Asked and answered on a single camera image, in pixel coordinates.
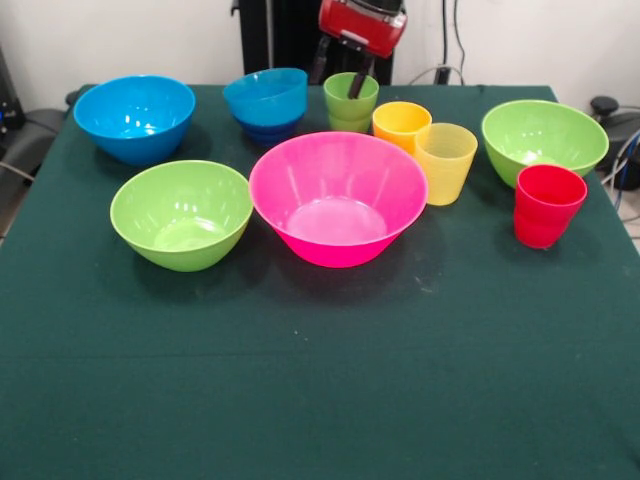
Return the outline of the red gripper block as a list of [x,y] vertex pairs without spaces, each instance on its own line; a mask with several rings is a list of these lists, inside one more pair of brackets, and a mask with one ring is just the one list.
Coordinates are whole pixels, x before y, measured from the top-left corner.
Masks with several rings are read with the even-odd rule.
[[327,34],[319,41],[309,84],[319,85],[327,62],[331,37],[364,49],[363,59],[347,91],[349,100],[373,96],[375,58],[388,58],[404,33],[408,21],[404,1],[322,1],[319,28]]

